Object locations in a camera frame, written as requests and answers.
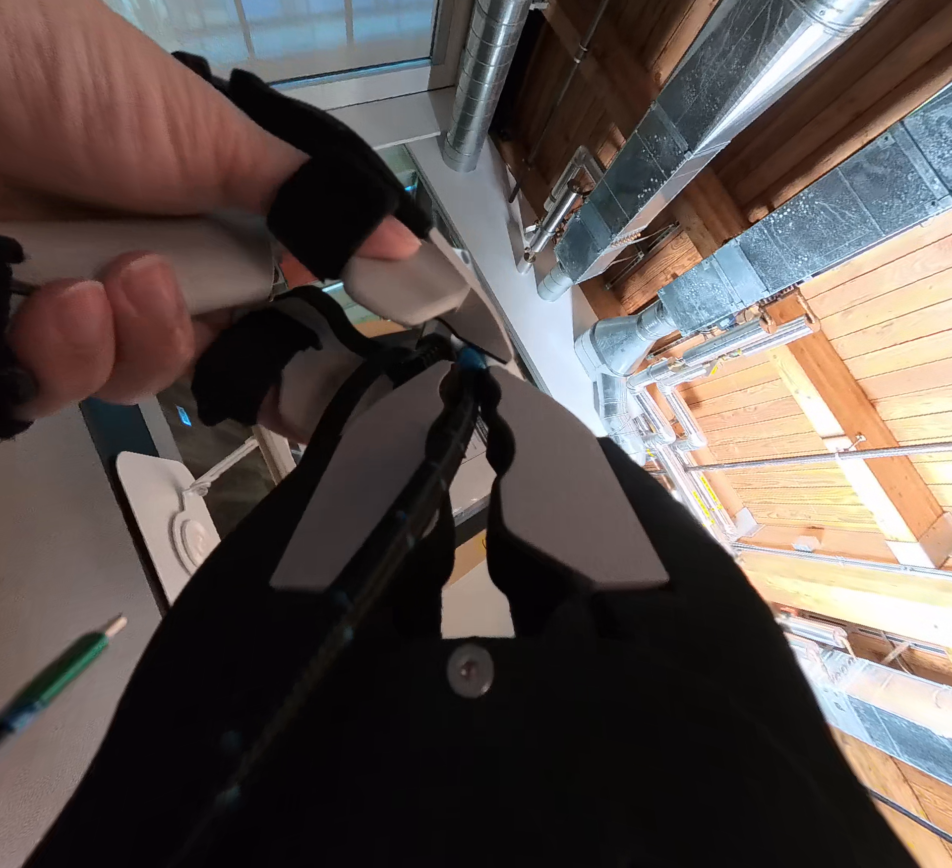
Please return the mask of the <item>metal duct box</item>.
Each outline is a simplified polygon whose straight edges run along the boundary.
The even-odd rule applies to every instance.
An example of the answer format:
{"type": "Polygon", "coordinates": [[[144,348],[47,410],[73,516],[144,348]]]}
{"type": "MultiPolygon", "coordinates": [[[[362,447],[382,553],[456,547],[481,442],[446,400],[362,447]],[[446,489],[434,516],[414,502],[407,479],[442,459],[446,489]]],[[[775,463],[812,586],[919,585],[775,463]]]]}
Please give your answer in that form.
{"type": "Polygon", "coordinates": [[[951,87],[659,292],[684,337],[951,206],[951,87]]]}
{"type": "Polygon", "coordinates": [[[732,139],[889,0],[720,0],[555,248],[539,297],[603,272],[732,139]]]}

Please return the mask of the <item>person's left hand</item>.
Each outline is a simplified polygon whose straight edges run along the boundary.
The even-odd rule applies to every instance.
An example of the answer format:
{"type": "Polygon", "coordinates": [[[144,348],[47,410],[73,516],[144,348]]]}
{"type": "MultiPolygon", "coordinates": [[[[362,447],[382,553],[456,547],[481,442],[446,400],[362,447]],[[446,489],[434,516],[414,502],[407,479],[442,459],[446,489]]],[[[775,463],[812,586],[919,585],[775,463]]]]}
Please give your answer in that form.
{"type": "MultiPolygon", "coordinates": [[[[2,220],[95,215],[267,219],[317,279],[354,255],[401,261],[430,229],[345,124],[234,70],[171,55],[101,0],[1,0],[2,220]]],[[[86,398],[122,405],[192,369],[209,388],[253,324],[193,319],[168,262],[136,251],[58,279],[10,313],[2,238],[2,439],[86,398]]]]}

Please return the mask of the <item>instruction sign on stand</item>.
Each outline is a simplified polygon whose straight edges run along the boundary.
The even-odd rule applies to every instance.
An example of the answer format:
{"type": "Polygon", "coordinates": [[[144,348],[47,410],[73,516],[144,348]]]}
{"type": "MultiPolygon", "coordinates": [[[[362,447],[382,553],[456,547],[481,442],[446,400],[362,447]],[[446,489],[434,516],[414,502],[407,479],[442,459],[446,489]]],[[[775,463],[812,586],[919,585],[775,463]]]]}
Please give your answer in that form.
{"type": "Polygon", "coordinates": [[[168,604],[220,543],[206,496],[227,471],[254,452],[279,483],[297,465],[290,443],[255,426],[252,435],[205,473],[195,477],[178,460],[123,451],[115,471],[168,604]]]}

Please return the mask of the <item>silver duct pipe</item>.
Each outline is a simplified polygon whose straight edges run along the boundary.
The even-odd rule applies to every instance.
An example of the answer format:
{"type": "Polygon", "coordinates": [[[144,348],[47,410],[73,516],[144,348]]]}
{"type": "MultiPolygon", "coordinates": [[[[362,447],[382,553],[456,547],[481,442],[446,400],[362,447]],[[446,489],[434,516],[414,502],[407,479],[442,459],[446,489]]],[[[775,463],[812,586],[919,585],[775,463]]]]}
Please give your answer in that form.
{"type": "Polygon", "coordinates": [[[443,159],[457,173],[475,170],[505,87],[532,0],[474,0],[443,159]]]}

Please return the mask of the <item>silver ventilation ducts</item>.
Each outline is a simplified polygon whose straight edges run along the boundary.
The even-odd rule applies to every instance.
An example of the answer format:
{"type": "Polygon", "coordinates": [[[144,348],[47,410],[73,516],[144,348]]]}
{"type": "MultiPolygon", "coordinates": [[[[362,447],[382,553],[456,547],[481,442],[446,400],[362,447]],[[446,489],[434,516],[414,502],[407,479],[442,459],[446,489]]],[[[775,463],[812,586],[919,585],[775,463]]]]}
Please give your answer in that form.
{"type": "MultiPolygon", "coordinates": [[[[578,214],[602,175],[600,161],[579,146],[547,193],[537,221],[522,232],[516,263],[520,275],[534,275],[539,255],[559,230],[567,229],[568,219],[578,214]]],[[[704,447],[706,439],[676,394],[677,385],[708,374],[729,354],[752,352],[768,334],[756,324],[732,326],[703,343],[691,362],[642,369],[650,347],[673,329],[669,314],[657,302],[641,314],[597,321],[576,339],[575,350],[591,379],[595,408],[609,437],[640,466],[655,460],[664,473],[675,469],[675,492],[684,496],[695,486],[681,456],[704,447]]]]}

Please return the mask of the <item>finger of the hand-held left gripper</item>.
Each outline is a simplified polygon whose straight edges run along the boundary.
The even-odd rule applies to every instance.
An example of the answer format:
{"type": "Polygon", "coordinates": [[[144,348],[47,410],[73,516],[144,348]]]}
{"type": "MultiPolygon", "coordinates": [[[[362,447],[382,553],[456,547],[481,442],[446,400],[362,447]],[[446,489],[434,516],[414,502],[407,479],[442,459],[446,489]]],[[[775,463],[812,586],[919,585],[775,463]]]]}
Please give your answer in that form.
{"type": "Polygon", "coordinates": [[[428,239],[468,286],[466,296],[456,308],[437,314],[435,319],[444,324],[460,341],[475,347],[495,362],[513,363],[515,351],[506,325],[491,297],[484,290],[469,251],[454,247],[438,230],[431,230],[428,239]]]}

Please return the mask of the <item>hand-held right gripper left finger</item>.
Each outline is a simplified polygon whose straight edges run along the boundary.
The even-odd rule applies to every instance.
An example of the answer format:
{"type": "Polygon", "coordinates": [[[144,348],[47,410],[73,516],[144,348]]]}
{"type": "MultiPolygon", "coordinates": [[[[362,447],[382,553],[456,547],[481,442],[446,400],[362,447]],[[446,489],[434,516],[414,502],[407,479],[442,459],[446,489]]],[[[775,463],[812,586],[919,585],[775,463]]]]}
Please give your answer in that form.
{"type": "Polygon", "coordinates": [[[271,577],[273,588],[322,592],[341,575],[422,463],[449,369],[448,362],[430,366],[349,423],[271,577]]]}

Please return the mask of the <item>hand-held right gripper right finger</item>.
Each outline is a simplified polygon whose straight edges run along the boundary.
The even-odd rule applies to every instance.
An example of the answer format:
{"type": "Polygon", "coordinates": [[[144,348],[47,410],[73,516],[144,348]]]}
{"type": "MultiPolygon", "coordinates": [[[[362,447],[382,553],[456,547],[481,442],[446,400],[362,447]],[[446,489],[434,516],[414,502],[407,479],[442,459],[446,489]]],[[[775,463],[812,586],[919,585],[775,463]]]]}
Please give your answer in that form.
{"type": "Polygon", "coordinates": [[[501,366],[485,371],[481,412],[494,471],[487,568],[514,593],[508,550],[593,591],[666,587],[669,575],[600,440],[554,398],[501,366]]]}

